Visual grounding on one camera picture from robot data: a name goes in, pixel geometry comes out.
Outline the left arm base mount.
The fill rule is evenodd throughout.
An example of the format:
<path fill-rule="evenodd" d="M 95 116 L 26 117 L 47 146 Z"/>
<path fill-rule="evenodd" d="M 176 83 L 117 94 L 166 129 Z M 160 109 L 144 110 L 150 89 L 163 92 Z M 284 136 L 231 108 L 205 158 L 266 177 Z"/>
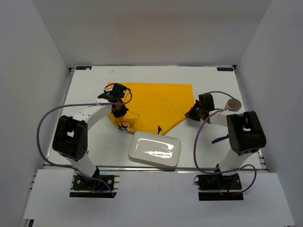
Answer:
<path fill-rule="evenodd" d="M 100 175 L 99 178 L 104 181 L 114 195 L 119 187 L 119 175 Z M 110 190 L 100 181 L 92 181 L 78 173 L 74 174 L 71 183 L 70 197 L 72 198 L 110 198 L 114 196 Z"/>

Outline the white paper cup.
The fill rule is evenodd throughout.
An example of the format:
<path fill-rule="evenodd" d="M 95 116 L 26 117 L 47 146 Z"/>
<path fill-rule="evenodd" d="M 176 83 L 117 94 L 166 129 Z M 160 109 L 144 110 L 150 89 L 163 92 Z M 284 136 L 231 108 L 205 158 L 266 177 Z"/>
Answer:
<path fill-rule="evenodd" d="M 238 99 L 231 98 L 225 104 L 225 109 L 230 111 L 239 111 L 242 107 L 241 102 Z"/>

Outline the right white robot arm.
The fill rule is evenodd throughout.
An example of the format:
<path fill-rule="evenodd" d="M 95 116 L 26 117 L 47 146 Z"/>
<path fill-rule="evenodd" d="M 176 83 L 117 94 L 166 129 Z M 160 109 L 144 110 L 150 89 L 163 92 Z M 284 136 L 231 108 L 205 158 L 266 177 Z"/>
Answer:
<path fill-rule="evenodd" d="M 225 108 L 219 109 L 214 106 L 212 94 L 219 93 L 230 99 Z M 186 118 L 194 121 L 202 120 L 194 140 L 193 159 L 198 171 L 206 175 L 215 175 L 214 184 L 218 188 L 226 188 L 231 183 L 231 175 L 251 164 L 243 163 L 254 153 L 266 146 L 267 139 L 255 111 L 240 112 L 241 102 L 233 96 L 222 91 L 211 91 L 200 94 L 198 100 L 185 114 Z M 199 168 L 196 159 L 197 142 L 200 132 L 206 124 L 224 126 L 228 130 L 230 148 L 217 164 L 215 172 L 207 172 Z"/>

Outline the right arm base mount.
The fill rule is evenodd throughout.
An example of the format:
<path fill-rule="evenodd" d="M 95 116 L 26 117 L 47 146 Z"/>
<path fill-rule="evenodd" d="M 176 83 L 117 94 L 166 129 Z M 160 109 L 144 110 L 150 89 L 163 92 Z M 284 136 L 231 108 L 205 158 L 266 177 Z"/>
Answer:
<path fill-rule="evenodd" d="M 242 201 L 242 185 L 238 174 L 197 175 L 199 201 Z"/>

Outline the white rectangular ceramic plate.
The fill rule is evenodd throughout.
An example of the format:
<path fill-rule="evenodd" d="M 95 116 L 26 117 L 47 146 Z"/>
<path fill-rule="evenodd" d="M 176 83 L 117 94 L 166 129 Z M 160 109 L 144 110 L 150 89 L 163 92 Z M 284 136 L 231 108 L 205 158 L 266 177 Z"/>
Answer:
<path fill-rule="evenodd" d="M 181 141 L 178 138 L 137 131 L 130 143 L 131 158 L 163 166 L 176 167 Z"/>

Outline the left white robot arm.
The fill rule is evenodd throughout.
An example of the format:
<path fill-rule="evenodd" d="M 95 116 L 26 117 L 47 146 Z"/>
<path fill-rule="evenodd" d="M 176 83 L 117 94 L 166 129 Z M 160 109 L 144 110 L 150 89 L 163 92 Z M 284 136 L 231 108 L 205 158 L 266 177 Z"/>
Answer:
<path fill-rule="evenodd" d="M 52 149 L 65 157 L 71 165 L 84 175 L 84 183 L 94 189 L 99 186 L 99 169 L 90 160 L 88 150 L 88 132 L 103 117 L 113 114 L 115 118 L 125 116 L 128 108 L 123 99 L 132 92 L 126 86 L 112 83 L 105 87 L 96 101 L 85 104 L 82 111 L 59 118 Z"/>

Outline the yellow Pikachu cloth placemat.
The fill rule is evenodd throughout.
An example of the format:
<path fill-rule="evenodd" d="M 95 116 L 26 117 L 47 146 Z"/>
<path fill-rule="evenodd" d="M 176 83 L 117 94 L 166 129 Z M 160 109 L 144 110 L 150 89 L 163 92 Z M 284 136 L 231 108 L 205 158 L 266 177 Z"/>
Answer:
<path fill-rule="evenodd" d="M 134 83 L 122 85 L 132 92 L 132 99 L 126 105 L 125 116 L 110 121 L 119 129 L 130 133 L 144 131 L 164 135 L 181 123 L 194 104 L 191 84 Z"/>

